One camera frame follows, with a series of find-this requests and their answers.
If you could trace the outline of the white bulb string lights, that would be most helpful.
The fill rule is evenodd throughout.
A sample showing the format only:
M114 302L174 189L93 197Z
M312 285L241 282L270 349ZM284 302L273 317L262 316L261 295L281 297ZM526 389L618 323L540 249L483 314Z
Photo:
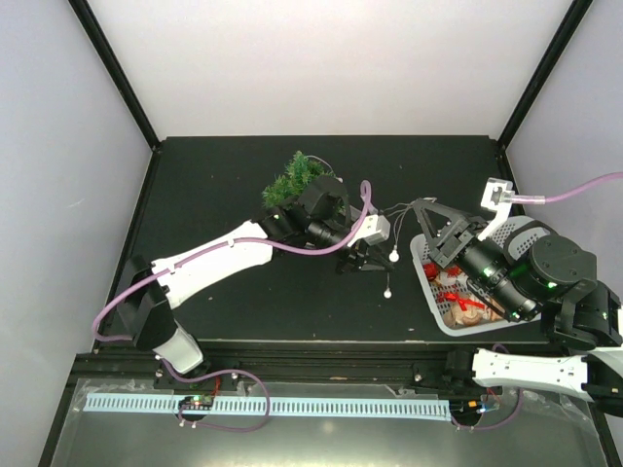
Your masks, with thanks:
M331 172L334 172L332 165L326 160L315 156L315 155L307 155L309 160L314 160L324 166L326 166ZM409 202L398 202L392 205L390 208L385 209L384 214L387 219L392 220L391 223L391 233L393 236L393 247L388 254L388 259L391 263L395 264L400 260L400 255L398 253L398 244L399 244L399 236L402 230L402 226L404 223L404 218L410 210L413 210L415 201ZM390 288L390 275L387 273L386 276L386 287L384 290L384 298L389 300L392 297L392 292Z

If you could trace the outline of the small green christmas tree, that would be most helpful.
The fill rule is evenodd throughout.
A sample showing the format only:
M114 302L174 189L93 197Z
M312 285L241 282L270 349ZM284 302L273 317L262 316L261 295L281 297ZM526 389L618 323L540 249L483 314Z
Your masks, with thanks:
M298 198L303 190L321 175L336 177L329 165L313 156L297 151L284 167L284 172L264 189L263 206L272 208L287 198Z

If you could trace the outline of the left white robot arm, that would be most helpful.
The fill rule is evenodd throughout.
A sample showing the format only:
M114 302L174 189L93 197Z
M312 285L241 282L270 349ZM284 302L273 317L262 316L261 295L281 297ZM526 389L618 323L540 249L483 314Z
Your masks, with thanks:
M399 256L386 248L390 222L373 207L369 183L362 183L360 194L364 206L356 209L341 180L318 175L208 243L152 262L130 259L115 305L128 339L166 360L186 387L197 388L207 381L209 366L173 312L201 290L263 266L278 252L335 255L339 273L392 271Z

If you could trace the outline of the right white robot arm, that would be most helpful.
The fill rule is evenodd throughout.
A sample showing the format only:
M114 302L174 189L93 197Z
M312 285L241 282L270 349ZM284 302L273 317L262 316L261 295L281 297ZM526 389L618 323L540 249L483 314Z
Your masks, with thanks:
M452 353L445 385L466 391L518 386L566 394L613 416L622 414L621 302L597 277L597 257L553 230L518 258L486 233L487 222L419 198L414 210L439 269L456 267L474 295L510 322L540 319L543 334L564 355L505 354L485 348Z

